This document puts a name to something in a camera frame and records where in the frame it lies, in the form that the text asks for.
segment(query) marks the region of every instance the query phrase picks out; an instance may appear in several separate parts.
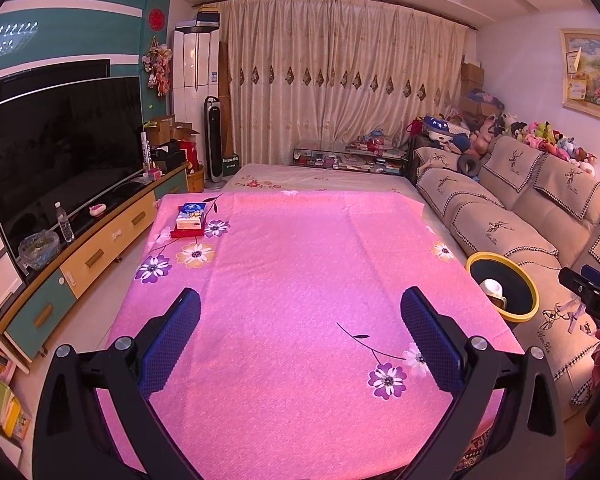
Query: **screw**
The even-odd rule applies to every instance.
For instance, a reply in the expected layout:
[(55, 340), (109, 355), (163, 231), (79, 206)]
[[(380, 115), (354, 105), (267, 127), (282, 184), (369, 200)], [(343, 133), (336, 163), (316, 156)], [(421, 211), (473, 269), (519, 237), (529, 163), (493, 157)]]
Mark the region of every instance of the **screw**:
[(482, 351), (486, 350), (489, 344), (485, 338), (478, 336), (471, 339), (471, 346), (476, 350)]
[(67, 357), (70, 351), (71, 347), (69, 345), (62, 345), (56, 348), (56, 355), (58, 357)]
[(544, 352), (541, 348), (538, 348), (537, 346), (532, 346), (530, 352), (531, 355), (538, 360), (544, 358)]
[(123, 335), (122, 337), (116, 339), (114, 346), (116, 347), (116, 350), (127, 350), (131, 346), (132, 342), (133, 340), (130, 337)]

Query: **beige curtain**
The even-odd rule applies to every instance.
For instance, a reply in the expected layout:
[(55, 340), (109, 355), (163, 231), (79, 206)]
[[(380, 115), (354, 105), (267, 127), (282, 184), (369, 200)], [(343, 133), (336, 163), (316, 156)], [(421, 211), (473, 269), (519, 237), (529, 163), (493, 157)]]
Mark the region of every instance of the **beige curtain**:
[(446, 112), (460, 89), (467, 28), (369, 0), (231, 0), (234, 143), (243, 164), (289, 164), (300, 140), (349, 142)]
[(321, 136), (334, 0), (220, 4), (234, 144), (242, 164), (289, 164)]
[(400, 144), (404, 126), (457, 101), (467, 27), (407, 7), (337, 0), (325, 139), (375, 129)]

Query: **black tv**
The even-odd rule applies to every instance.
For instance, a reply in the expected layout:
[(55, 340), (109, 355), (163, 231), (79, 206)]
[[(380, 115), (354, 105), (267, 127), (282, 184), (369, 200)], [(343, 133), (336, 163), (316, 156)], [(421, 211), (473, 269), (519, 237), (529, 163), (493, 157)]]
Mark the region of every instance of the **black tv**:
[(109, 77), (45, 88), (0, 103), (0, 225), (14, 256), (142, 170), (140, 78)]
[(0, 102), (49, 86), (109, 77), (110, 59), (85, 59), (31, 68), (0, 78)]

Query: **tiled floor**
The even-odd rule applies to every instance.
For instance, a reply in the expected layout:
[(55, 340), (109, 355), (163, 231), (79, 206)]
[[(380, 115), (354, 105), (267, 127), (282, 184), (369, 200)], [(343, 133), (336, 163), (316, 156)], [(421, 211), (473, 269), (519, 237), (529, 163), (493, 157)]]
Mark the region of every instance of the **tiled floor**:
[[(34, 417), (51, 357), (58, 345), (69, 343), (77, 352), (104, 348), (109, 330), (116, 319), (142, 256), (149, 230), (123, 253), (120, 263), (113, 263), (78, 300), (46, 342), (46, 357), (36, 357), (30, 374), (16, 371), (11, 383), (14, 392)], [(20, 458), (20, 471), (31, 480), (33, 428), (27, 432)]]

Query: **tv cabinet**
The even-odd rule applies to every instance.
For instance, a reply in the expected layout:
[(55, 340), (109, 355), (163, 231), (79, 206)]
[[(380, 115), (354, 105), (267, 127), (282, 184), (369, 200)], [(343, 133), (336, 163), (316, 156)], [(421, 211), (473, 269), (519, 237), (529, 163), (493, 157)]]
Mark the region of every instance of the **tv cabinet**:
[(0, 334), (22, 355), (16, 364), (23, 371), (29, 371), (28, 364), (89, 286), (154, 222), (155, 201), (166, 194), (186, 192), (183, 164), (106, 211), (0, 313)]

